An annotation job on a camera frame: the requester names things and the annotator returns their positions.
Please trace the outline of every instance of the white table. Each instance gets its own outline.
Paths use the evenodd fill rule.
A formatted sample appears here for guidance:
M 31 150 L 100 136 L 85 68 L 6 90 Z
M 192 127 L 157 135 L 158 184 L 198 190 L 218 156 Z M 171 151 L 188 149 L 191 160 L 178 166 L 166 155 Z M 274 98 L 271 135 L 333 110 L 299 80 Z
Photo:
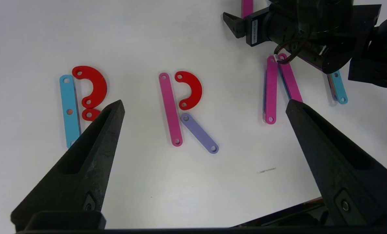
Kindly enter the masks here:
M 14 231 L 10 212 L 66 151 L 58 79 L 77 65 L 105 75 L 101 107 L 118 99 L 125 107 L 107 228 L 229 227 L 319 197 L 284 113 L 283 84 L 277 123 L 262 122 L 275 44 L 235 39 L 221 14 L 240 9 L 239 0 L 0 0 L 0 233 Z M 320 71 L 301 59 L 291 66 L 303 100 L 387 168 L 387 89 L 348 81 L 346 65 L 349 102 L 333 105 Z M 180 70 L 202 82 L 190 113 L 219 144 L 215 155 L 185 127 L 183 145 L 170 143 L 158 74 Z M 79 102 L 91 93 L 88 80 L 76 86 Z M 189 95 L 187 85 L 173 87 L 177 100 Z

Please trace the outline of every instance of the magenta bar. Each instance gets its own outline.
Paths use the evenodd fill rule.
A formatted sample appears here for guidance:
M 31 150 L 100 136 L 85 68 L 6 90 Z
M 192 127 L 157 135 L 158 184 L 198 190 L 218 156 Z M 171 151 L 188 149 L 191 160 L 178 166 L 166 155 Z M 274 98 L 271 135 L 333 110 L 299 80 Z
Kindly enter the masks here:
M 254 0 L 242 0 L 241 18 L 251 15 L 253 13 Z
M 286 54 L 279 54 L 278 59 L 286 59 Z M 299 88 L 297 87 L 296 79 L 294 78 L 293 71 L 291 70 L 290 64 L 281 64 L 280 65 L 281 75 L 284 79 L 284 84 L 286 85 L 287 92 L 289 93 L 289 98 L 294 99 L 299 102 L 303 102 L 302 96 L 300 95 Z
M 163 103 L 165 105 L 166 117 L 168 120 L 170 138 L 172 144 L 176 147 L 183 143 L 182 132 L 180 131 L 179 117 L 177 116 L 176 104 L 174 103 L 174 95 L 170 77 L 167 73 L 159 75 L 160 89 L 162 90 Z

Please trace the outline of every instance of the small label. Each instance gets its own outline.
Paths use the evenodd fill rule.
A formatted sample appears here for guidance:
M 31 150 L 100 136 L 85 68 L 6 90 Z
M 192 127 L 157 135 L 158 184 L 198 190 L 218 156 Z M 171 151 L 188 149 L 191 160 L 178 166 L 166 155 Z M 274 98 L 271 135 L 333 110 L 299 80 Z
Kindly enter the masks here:
M 251 44 L 257 43 L 257 33 L 258 33 L 258 20 L 254 20 L 251 23 Z

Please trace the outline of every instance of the red small piece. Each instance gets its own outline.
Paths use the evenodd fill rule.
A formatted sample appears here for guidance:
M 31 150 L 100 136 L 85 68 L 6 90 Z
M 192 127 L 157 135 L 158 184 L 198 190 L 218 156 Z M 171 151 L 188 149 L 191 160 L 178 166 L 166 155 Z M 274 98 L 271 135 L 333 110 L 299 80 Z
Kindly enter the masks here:
M 82 112 L 82 118 L 86 121 L 94 121 L 99 113 L 101 113 L 101 111 L 98 111 L 97 109 L 85 109 Z
M 104 100 L 107 95 L 107 82 L 99 71 L 88 66 L 78 66 L 73 68 L 72 75 L 78 79 L 88 79 L 92 82 L 92 93 L 82 99 L 85 108 L 95 108 Z
M 190 86 L 191 94 L 188 98 L 179 102 L 179 108 L 183 111 L 194 108 L 202 97 L 202 85 L 198 78 L 190 72 L 179 71 L 174 76 L 177 82 L 186 83 Z

